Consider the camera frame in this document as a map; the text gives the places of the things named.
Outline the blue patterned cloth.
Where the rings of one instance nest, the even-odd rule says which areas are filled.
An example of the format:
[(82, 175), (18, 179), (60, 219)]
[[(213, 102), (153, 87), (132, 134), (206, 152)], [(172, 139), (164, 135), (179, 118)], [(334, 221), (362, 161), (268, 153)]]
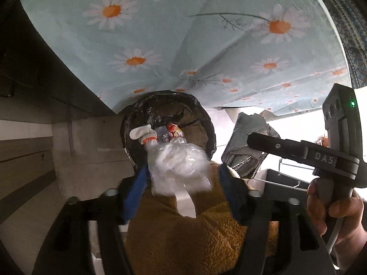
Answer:
[(347, 56), (352, 88), (366, 86), (366, 20), (353, 0), (323, 0)]

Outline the black trash bin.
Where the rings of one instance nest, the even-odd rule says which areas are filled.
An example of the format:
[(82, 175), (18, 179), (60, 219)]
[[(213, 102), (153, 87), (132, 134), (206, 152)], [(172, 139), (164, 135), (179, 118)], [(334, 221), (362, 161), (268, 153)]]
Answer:
[(215, 129), (210, 116), (198, 99), (186, 93), (156, 91), (147, 93), (135, 103), (126, 106), (120, 114), (122, 146), (135, 171), (147, 163), (147, 153), (129, 133), (136, 127), (151, 125), (153, 129), (175, 124), (183, 131), (185, 139), (202, 148), (212, 158), (217, 150)]

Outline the red white wrapper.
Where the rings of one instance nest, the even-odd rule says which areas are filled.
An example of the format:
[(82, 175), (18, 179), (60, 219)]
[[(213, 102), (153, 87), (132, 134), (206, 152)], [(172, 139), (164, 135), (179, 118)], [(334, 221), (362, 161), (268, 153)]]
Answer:
[(167, 130), (169, 133), (169, 140), (173, 140), (174, 138), (185, 138), (184, 132), (176, 124), (169, 123), (167, 125)]

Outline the blue daisy tablecloth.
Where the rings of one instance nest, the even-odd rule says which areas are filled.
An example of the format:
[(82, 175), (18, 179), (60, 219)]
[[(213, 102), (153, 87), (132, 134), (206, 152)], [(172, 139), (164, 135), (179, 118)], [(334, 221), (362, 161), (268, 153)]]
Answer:
[(20, 0), (47, 45), (110, 109), (172, 90), (204, 107), (285, 115), (351, 84), (322, 0)]

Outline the clear plastic printed cup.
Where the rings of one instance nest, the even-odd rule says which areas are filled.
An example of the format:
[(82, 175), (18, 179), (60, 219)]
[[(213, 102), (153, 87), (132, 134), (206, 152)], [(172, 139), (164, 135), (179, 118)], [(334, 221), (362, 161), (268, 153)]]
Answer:
[(170, 142), (170, 132), (168, 131), (165, 125), (157, 127), (155, 129), (157, 134), (157, 140), (159, 143), (168, 143)]

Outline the clear plastic wrap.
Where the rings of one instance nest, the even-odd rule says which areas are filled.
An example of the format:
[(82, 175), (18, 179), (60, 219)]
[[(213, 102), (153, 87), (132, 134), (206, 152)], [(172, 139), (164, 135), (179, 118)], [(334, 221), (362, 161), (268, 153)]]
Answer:
[(206, 153), (184, 138), (159, 142), (156, 136), (146, 137), (142, 144), (147, 152), (150, 191), (161, 201), (168, 201), (177, 212), (176, 196), (207, 193), (212, 190), (210, 163)]

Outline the white glove orange band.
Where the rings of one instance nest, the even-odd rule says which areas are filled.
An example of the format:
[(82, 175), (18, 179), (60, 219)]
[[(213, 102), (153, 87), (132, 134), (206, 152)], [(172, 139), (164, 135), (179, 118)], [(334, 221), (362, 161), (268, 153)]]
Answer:
[(131, 140), (137, 140), (146, 150), (158, 145), (157, 132), (150, 124), (132, 129), (129, 137)]

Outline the silver foil snack bag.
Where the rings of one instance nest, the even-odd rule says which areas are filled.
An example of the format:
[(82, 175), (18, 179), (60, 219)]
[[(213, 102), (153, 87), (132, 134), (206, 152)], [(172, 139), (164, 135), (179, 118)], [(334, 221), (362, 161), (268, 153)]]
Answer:
[(249, 148), (247, 138), (253, 132), (280, 138), (280, 135), (266, 123), (259, 114), (238, 114), (232, 136), (228, 142), (221, 161), (239, 174), (240, 178), (253, 178), (267, 153)]

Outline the mustard fleece sleeve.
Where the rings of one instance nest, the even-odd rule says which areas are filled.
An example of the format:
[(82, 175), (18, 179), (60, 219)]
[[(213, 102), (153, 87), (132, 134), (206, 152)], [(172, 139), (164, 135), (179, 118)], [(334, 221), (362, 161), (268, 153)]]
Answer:
[(192, 194), (196, 216), (182, 216), (175, 197), (146, 187), (130, 221), (125, 249), (135, 274), (222, 274), (235, 267), (247, 233), (221, 189), (219, 164), (210, 163), (212, 189)]

